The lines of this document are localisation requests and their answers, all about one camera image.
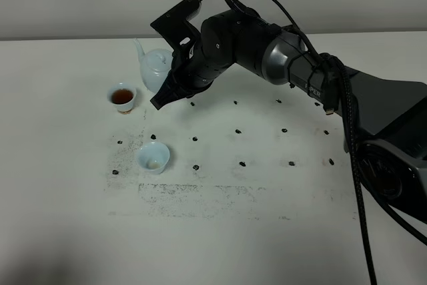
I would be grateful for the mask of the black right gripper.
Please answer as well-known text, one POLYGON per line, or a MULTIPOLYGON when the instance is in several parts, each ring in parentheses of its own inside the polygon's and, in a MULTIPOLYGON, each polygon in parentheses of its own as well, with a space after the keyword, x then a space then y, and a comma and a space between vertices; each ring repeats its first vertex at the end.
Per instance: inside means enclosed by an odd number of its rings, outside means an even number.
POLYGON ((179 79, 171 70, 150 102, 156 109, 205 91, 233 64, 238 64, 275 85, 279 79, 262 69, 271 43, 279 35, 279 26, 234 10, 206 19, 192 56, 179 69, 179 79))

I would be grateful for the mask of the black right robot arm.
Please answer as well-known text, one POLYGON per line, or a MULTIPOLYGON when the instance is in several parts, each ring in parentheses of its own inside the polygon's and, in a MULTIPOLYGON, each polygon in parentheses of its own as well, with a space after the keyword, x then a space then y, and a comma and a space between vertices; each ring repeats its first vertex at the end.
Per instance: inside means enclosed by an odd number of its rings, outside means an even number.
POLYGON ((166 13, 152 27, 173 47, 173 62, 155 108, 205 91, 238 64, 274 84, 306 92, 338 114, 352 134, 365 188, 385 204, 426 220, 426 85, 392 81, 349 68, 330 54, 315 58, 291 27, 265 22, 256 13, 229 10, 196 29, 166 13))

